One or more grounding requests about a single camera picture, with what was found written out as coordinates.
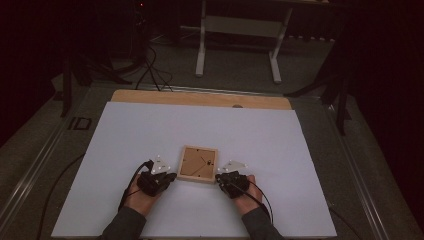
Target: white surface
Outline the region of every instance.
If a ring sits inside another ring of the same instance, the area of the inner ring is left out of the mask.
[[[52,236],[100,235],[137,167],[159,154],[175,172],[184,145],[218,149],[218,166],[230,159],[248,164],[241,173],[256,175],[283,236],[336,236],[294,111],[114,102],[103,112]],[[248,236],[216,184],[176,180],[147,219],[143,237]]]

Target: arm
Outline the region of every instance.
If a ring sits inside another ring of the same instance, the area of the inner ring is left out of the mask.
[[[255,176],[253,175],[248,176],[247,179],[250,182],[256,183]],[[253,184],[249,185],[247,192],[262,202],[262,193]],[[250,197],[242,195],[235,198],[233,201],[239,213],[242,215],[242,221],[251,239],[284,239],[278,230],[271,224],[268,215]]]
[[[124,206],[105,228],[98,240],[132,240],[138,239],[146,223],[146,216],[160,197],[150,197],[137,187],[138,175],[131,184]]]

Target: wire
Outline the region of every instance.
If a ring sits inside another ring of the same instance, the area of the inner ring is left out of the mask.
[[[134,192],[132,192],[132,193],[128,194],[128,195],[127,195],[127,197],[129,197],[129,196],[133,195],[134,193],[138,193],[138,192],[140,192],[140,191],[141,191],[141,189],[138,189],[137,191],[134,191]]]
[[[138,191],[140,191],[140,190],[141,190],[141,189],[140,189],[140,190],[137,190],[137,191],[132,192],[132,193],[130,193],[130,194],[127,194],[127,192],[128,192],[128,191],[130,190],[130,188],[131,188],[131,184],[134,182],[134,179],[137,177],[138,172],[140,172],[140,170],[141,170],[143,167],[145,167],[145,166],[146,166],[146,163],[141,164],[141,165],[137,168],[137,170],[134,172],[134,175],[132,176],[131,181],[128,183],[128,186],[127,186],[127,188],[125,189],[124,194],[122,195],[121,202],[119,203],[119,206],[118,206],[118,211],[122,208],[122,206],[124,205],[125,199],[127,199],[127,197],[128,197],[128,196],[130,196],[130,195],[132,195],[132,194],[134,194],[134,193],[136,193],[136,192],[138,192]]]
[[[152,63],[151,63],[151,65],[150,65],[150,66],[152,66],[152,65],[153,65],[153,63],[156,61],[156,51],[155,51],[153,48],[151,48],[150,46],[149,46],[149,49],[153,51],[153,60],[152,60]],[[137,84],[135,85],[135,90],[137,90],[137,89],[138,89],[138,86],[140,85],[141,81],[143,81],[143,78],[146,76],[146,74],[147,74],[149,71],[151,71],[151,69],[150,69],[151,67],[147,64],[147,61],[148,61],[148,59],[146,59],[147,69],[146,69],[146,71],[143,73],[143,75],[141,75],[140,79],[138,80]]]
[[[153,54],[154,54],[155,56],[157,56],[156,51],[155,51],[152,47],[150,47],[150,46],[149,46],[149,49],[153,52]],[[154,67],[154,66],[153,66],[153,62],[151,63],[151,69],[153,69],[153,70],[155,70],[155,71],[156,71],[156,75],[158,75],[158,76],[159,76],[159,78],[160,78],[160,79],[162,80],[162,82],[164,83],[164,84],[162,85],[162,87],[161,87],[160,89],[158,89],[158,90],[159,90],[159,91],[162,91],[165,87],[168,87],[168,88],[169,88],[169,90],[171,90],[171,92],[173,92],[172,87],[169,85],[169,82],[171,82],[171,81],[172,81],[172,79],[173,79],[172,73],[157,69],[156,67]],[[165,80],[165,79],[162,77],[162,75],[160,75],[160,73],[159,73],[159,72],[162,72],[162,73],[168,74],[168,75],[170,76],[169,80]],[[156,84],[156,87],[157,87],[157,82],[156,82],[156,80],[154,79],[154,77],[153,77],[153,76],[152,76],[152,78],[153,78],[153,81],[154,81],[154,83]]]
[[[266,195],[265,195],[265,193],[262,191],[262,189],[260,189],[259,187],[258,187],[258,185],[256,185],[255,183],[253,183],[253,182],[251,182],[251,181],[249,181],[251,184],[253,184],[253,186],[255,186],[261,193],[262,193],[262,195],[264,196],[264,198],[265,198],[265,200],[266,200],[266,202],[268,203],[268,206],[269,206],[269,211],[271,212],[271,222],[272,223],[274,223],[274,214],[272,213],[272,207],[271,207],[271,203],[269,203],[269,200],[268,200],[268,198],[266,197]]]
[[[44,217],[46,216],[46,211],[47,211],[47,206],[49,205],[50,202],[50,197],[53,193],[53,190],[55,189],[57,183],[59,182],[60,178],[63,176],[63,174],[72,166],[74,165],[76,162],[78,162],[78,160],[80,160],[82,157],[84,157],[85,153],[80,155],[79,157],[75,158],[71,163],[68,164],[68,166],[66,166],[65,169],[63,169],[63,171],[60,173],[60,175],[56,178],[55,182],[53,183],[52,188],[49,191],[49,194],[47,196],[47,200],[44,203],[44,207],[43,207],[43,212],[41,214],[41,219],[40,219],[40,224],[38,226],[38,233],[37,233],[37,240],[40,239],[41,237],[41,231],[43,230],[43,223],[44,223]]]
[[[239,186],[237,186],[236,184],[234,184],[233,182],[230,182],[230,184],[233,186],[233,187],[235,187],[235,188],[237,188],[238,190],[240,190],[242,193],[244,193],[244,195],[246,195],[246,196],[248,196],[249,198],[251,198],[253,201],[255,201],[259,206],[262,206],[263,204],[262,204],[262,202],[261,201],[259,201],[258,199],[256,199],[254,196],[252,196],[250,193],[248,193],[248,192],[246,192],[246,191],[244,191],[243,189],[241,189]],[[255,187],[257,188],[257,189],[259,189],[259,191],[262,193],[262,195],[265,197],[265,199],[266,199],[266,201],[268,202],[268,206],[269,206],[269,209],[270,209],[270,212],[271,212],[271,216],[270,216],[270,218],[271,218],[271,224],[272,225],[274,225],[274,215],[273,215],[273,213],[272,213],[272,208],[271,208],[271,204],[269,203],[269,201],[268,201],[268,198],[265,196],[265,194],[263,193],[263,191],[256,185],[256,184],[254,184],[253,183],[253,185],[255,185]]]
[[[361,236],[359,235],[358,231],[355,230],[355,228],[352,227],[352,225],[349,224],[349,222],[339,213],[337,213],[333,208],[329,207],[328,209],[330,209],[330,212],[334,213],[334,215],[336,215],[338,218],[340,218],[340,220],[342,220],[342,222],[344,222],[344,224],[346,224],[346,226],[348,226],[350,228],[350,230],[352,230],[352,232],[358,237],[358,239],[361,239]]]
[[[158,91],[160,91],[159,85],[158,85],[158,83],[156,82],[156,79],[155,79],[155,77],[154,77],[154,75],[153,75],[153,72],[152,72],[152,66],[153,66],[153,64],[151,64],[151,63],[149,62],[149,60],[147,60],[147,61],[146,61],[146,64],[147,64],[147,66],[149,67],[150,77],[152,78],[152,81],[153,81],[153,83],[155,84],[156,89],[157,89]]]

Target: white metal stand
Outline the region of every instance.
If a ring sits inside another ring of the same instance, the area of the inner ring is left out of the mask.
[[[272,37],[277,39],[273,51],[269,53],[269,60],[274,82],[281,83],[280,70],[278,68],[277,56],[283,42],[287,25],[293,9],[287,9],[283,22],[260,21],[242,18],[230,18],[206,15],[206,0],[202,1],[202,16],[200,21],[200,47],[197,55],[196,76],[203,76],[205,65],[205,35],[208,32],[221,32],[230,34],[243,34],[251,36]]]

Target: sleeve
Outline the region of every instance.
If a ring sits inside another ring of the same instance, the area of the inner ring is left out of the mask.
[[[253,240],[284,239],[260,207],[244,214],[241,219]]]
[[[134,209],[123,207],[97,240],[139,239],[146,221],[146,218]]]

